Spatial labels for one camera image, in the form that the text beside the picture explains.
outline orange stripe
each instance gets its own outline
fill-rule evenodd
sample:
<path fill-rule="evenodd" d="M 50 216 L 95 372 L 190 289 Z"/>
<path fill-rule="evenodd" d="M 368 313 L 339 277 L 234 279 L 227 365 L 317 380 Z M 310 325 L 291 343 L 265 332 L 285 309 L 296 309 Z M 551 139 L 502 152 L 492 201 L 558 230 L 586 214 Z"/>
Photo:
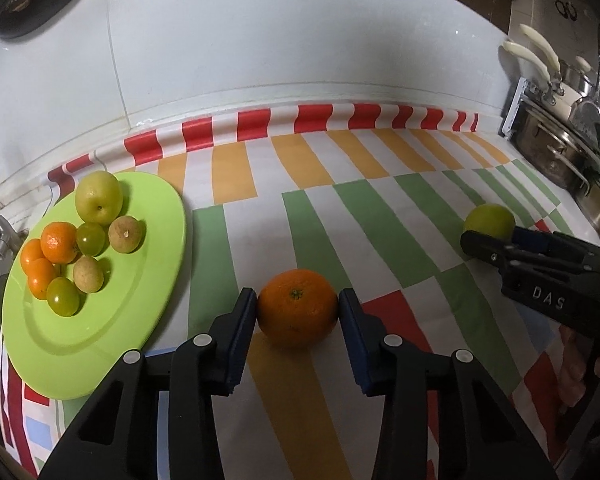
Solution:
<path fill-rule="evenodd" d="M 158 176 L 171 184 L 182 196 L 184 172 L 187 168 L 187 154 L 180 153 L 158 161 Z"/>
<path fill-rule="evenodd" d="M 410 168 L 411 171 L 419 173 L 421 171 L 435 171 L 429 162 L 414 150 L 409 143 L 400 135 L 388 128 L 375 129 L 373 132 L 386 144 L 386 146 L 395 153 L 402 163 Z"/>
<path fill-rule="evenodd" d="M 510 162 L 509 157 L 502 153 L 498 148 L 493 146 L 491 143 L 487 142 L 481 137 L 478 137 L 476 134 L 472 132 L 467 132 L 465 135 L 471 139 L 476 144 L 480 144 L 484 148 L 484 150 L 489 153 L 493 158 L 495 158 L 500 164 L 506 164 Z"/>
<path fill-rule="evenodd" d="M 271 143 L 280 163 L 300 189 L 333 184 L 333 179 L 302 135 L 271 137 Z"/>
<path fill-rule="evenodd" d="M 350 130 L 334 130 L 327 132 L 327 135 L 347 154 L 353 165 L 358 168 L 358 171 L 365 178 L 389 176 L 385 168 L 374 159 L 374 156 L 368 152 L 364 144 Z"/>
<path fill-rule="evenodd" d="M 422 145 L 427 148 L 437 160 L 442 162 L 450 170 L 462 170 L 460 164 L 451 153 L 449 153 L 429 132 L 424 130 L 409 130 Z"/>
<path fill-rule="evenodd" d="M 276 350 L 258 332 L 247 362 L 294 480 L 351 480 L 309 351 Z"/>
<path fill-rule="evenodd" d="M 447 139 L 451 139 L 458 146 L 464 149 L 469 155 L 471 155 L 483 168 L 492 168 L 493 165 L 489 163 L 489 161 L 484 158 L 480 153 L 476 152 L 471 146 L 469 146 L 461 135 L 455 134 L 453 132 L 443 132 L 440 131 Z"/>
<path fill-rule="evenodd" d="M 244 142 L 214 146 L 211 153 L 211 185 L 216 204 L 258 195 Z"/>

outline hand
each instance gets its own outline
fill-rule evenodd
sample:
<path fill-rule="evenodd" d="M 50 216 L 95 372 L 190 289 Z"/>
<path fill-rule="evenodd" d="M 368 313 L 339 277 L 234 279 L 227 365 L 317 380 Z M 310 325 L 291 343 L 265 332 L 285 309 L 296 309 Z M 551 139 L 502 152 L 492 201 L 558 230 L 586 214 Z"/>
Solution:
<path fill-rule="evenodd" d="M 582 378 L 587 364 L 576 346 L 576 333 L 571 328 L 561 326 L 560 337 L 564 343 L 564 352 L 558 378 L 558 393 L 562 402 L 573 407 L 584 395 L 585 386 Z M 600 377 L 600 357 L 596 361 L 594 371 Z"/>

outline cream handle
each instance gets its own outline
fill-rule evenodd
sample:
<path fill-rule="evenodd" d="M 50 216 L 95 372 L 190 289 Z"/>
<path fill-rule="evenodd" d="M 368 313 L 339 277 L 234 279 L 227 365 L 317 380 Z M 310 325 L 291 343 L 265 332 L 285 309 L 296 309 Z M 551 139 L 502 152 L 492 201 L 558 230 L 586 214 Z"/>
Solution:
<path fill-rule="evenodd" d="M 571 171 L 573 171 L 573 173 L 576 174 L 576 176 L 583 181 L 586 191 L 584 192 L 585 196 L 587 196 L 589 194 L 589 191 L 591 190 L 591 186 L 589 185 L 589 181 L 586 179 L 586 177 L 580 173 L 580 171 L 578 170 L 578 168 L 576 168 L 571 161 L 566 158 L 563 154 L 561 154 L 560 152 L 558 152 L 555 148 L 553 148 L 552 146 L 547 145 L 546 148 L 552 152 L 554 154 L 554 157 L 557 158 L 558 160 L 560 160 L 562 163 L 564 163 L 564 165 L 569 168 Z"/>
<path fill-rule="evenodd" d="M 586 74 L 591 70 L 591 65 L 583 57 L 576 56 L 576 65 L 578 66 L 578 70 L 580 70 L 583 74 Z"/>
<path fill-rule="evenodd" d="M 531 41 L 533 41 L 542 52 L 546 56 L 549 63 L 547 65 L 551 67 L 551 69 L 555 73 L 560 73 L 560 60 L 558 59 L 558 55 L 555 53 L 553 47 L 549 44 L 549 42 L 545 39 L 545 37 L 540 34 L 534 28 L 525 25 L 524 23 L 520 23 L 520 31 L 526 37 L 528 37 Z"/>
<path fill-rule="evenodd" d="M 531 52 L 526 46 L 506 40 L 502 43 L 502 47 L 510 54 L 521 57 L 522 59 L 526 59 L 528 62 L 532 63 L 538 69 L 538 72 L 540 72 L 542 79 L 549 84 L 551 81 L 551 76 L 549 75 L 549 70 L 547 69 L 546 65 L 540 61 L 540 58 Z"/>

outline green stripe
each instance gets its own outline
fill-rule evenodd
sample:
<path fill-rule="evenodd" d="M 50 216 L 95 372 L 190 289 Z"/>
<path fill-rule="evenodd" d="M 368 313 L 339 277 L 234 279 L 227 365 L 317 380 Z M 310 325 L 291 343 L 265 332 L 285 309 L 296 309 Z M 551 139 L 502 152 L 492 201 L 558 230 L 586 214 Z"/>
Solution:
<path fill-rule="evenodd" d="M 529 203 L 536 208 L 536 211 L 538 211 L 540 213 L 540 216 L 542 218 L 544 218 L 545 216 L 547 216 L 547 212 L 544 210 L 544 208 L 540 205 L 540 203 L 538 202 L 538 200 L 536 200 L 536 198 L 529 193 L 529 190 L 522 184 L 522 182 L 520 182 L 519 180 L 517 180 L 512 174 L 509 173 L 509 170 L 507 168 L 505 168 L 504 166 L 497 166 L 496 169 L 502 173 L 504 176 L 506 176 L 510 183 L 512 183 L 514 186 L 516 186 L 518 188 L 518 190 L 520 191 L 520 193 L 522 193 L 522 195 L 524 195 L 524 197 L 529 200 Z"/>
<path fill-rule="evenodd" d="M 471 352 L 509 395 L 522 378 L 493 318 L 489 302 L 471 272 L 462 264 L 436 278 Z"/>
<path fill-rule="evenodd" d="M 300 269 L 323 275 L 337 292 L 351 287 L 331 241 L 304 190 L 282 194 Z"/>
<path fill-rule="evenodd" d="M 449 204 L 442 200 L 440 195 L 418 173 L 396 176 L 395 179 L 404 192 L 415 202 L 418 209 L 429 217 L 429 220 L 442 233 L 449 245 L 454 248 L 454 251 L 463 260 L 468 260 L 469 256 L 464 254 L 462 247 L 460 247 L 460 235 L 463 231 L 464 222 L 451 209 Z"/>
<path fill-rule="evenodd" d="M 79 397 L 77 399 L 62 400 L 62 416 L 64 416 L 64 428 L 68 428 L 71 421 L 87 402 L 89 396 Z"/>
<path fill-rule="evenodd" d="M 475 173 L 480 175 L 480 178 L 483 179 L 487 185 L 493 189 L 496 194 L 500 197 L 500 199 L 506 204 L 506 206 L 511 209 L 522 222 L 522 227 L 530 227 L 534 224 L 534 219 L 531 218 L 529 211 L 520 203 L 520 201 L 514 197 L 509 190 L 504 187 L 497 178 L 495 178 L 489 170 L 474 170 Z"/>
<path fill-rule="evenodd" d="M 193 212 L 192 266 L 189 337 L 208 330 L 216 316 L 231 312 L 238 297 L 222 204 Z"/>
<path fill-rule="evenodd" d="M 547 184 L 540 180 L 540 177 L 538 177 L 532 170 L 530 170 L 524 162 L 515 159 L 513 160 L 513 163 L 518 167 L 520 171 L 522 171 L 522 173 L 524 173 L 529 178 L 531 182 L 536 184 L 536 187 L 540 191 L 542 191 L 546 195 L 546 197 L 554 203 L 554 205 L 560 205 L 560 200 L 558 200 L 558 197 L 551 192 Z"/>
<path fill-rule="evenodd" d="M 554 209 L 549 213 L 549 218 L 551 219 L 551 222 L 553 222 L 558 228 L 558 231 L 573 236 L 573 231 L 569 229 L 569 225 L 564 220 L 564 218 L 562 218 L 562 215 L 558 213 L 557 209 Z"/>
<path fill-rule="evenodd" d="M 333 187 L 400 286 L 414 285 L 438 272 L 427 253 L 371 184 L 357 180 Z"/>
<path fill-rule="evenodd" d="M 485 203 L 484 199 L 480 196 L 480 193 L 478 193 L 473 187 L 469 186 L 464 180 L 462 180 L 456 174 L 455 171 L 447 170 L 443 171 L 442 173 L 446 175 L 446 177 L 451 182 L 456 184 L 456 186 L 458 186 L 462 190 L 462 192 L 469 197 L 469 200 L 471 200 L 471 202 L 473 202 L 475 205 L 482 205 Z"/>

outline stainless steel pot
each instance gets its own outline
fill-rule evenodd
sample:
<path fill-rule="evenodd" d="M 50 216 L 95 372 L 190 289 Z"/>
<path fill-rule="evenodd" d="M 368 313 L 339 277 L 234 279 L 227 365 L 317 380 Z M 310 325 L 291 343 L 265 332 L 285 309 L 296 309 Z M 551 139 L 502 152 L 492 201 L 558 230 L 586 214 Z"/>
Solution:
<path fill-rule="evenodd" d="M 596 85 L 579 69 L 563 59 L 560 60 L 560 77 L 563 83 L 569 85 L 582 97 L 592 96 L 596 92 Z"/>
<path fill-rule="evenodd" d="M 589 193 L 582 174 L 587 153 L 575 135 L 526 101 L 520 103 L 512 130 L 511 142 L 540 173 L 572 192 L 582 183 Z"/>
<path fill-rule="evenodd" d="M 583 215 L 600 235 L 600 176 L 593 171 L 584 175 L 590 184 L 589 192 L 586 192 L 587 188 L 582 184 L 573 197 Z"/>

